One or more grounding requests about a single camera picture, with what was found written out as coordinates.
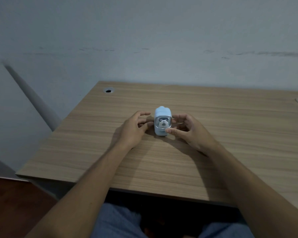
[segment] forearm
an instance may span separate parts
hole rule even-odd
[[[218,169],[255,237],[298,237],[297,208],[220,144],[208,156]]]
[[[97,214],[129,150],[115,145],[100,158],[27,235],[30,237],[89,237]]]

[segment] small blue device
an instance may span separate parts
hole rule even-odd
[[[166,128],[171,127],[171,111],[169,108],[160,106],[154,113],[154,131],[156,135],[167,136]]]

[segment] wooden desk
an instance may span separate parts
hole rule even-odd
[[[115,92],[104,93],[103,88]],[[237,159],[298,207],[298,92],[99,82],[17,172],[76,182],[137,110],[191,113]],[[213,164],[173,136],[149,132],[124,158],[113,188],[231,203]]]

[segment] brown floor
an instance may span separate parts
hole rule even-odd
[[[24,237],[55,204],[29,182],[0,179],[0,238]]]

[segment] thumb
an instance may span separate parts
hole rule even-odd
[[[143,126],[141,126],[140,129],[143,132],[146,132],[146,130],[148,130],[151,126],[153,126],[153,122],[147,122]]]
[[[166,129],[166,132],[168,134],[174,135],[176,137],[180,137],[180,138],[182,138],[184,140],[186,140],[186,137],[187,137],[187,132],[182,131],[182,130],[178,130],[176,128],[167,128]]]

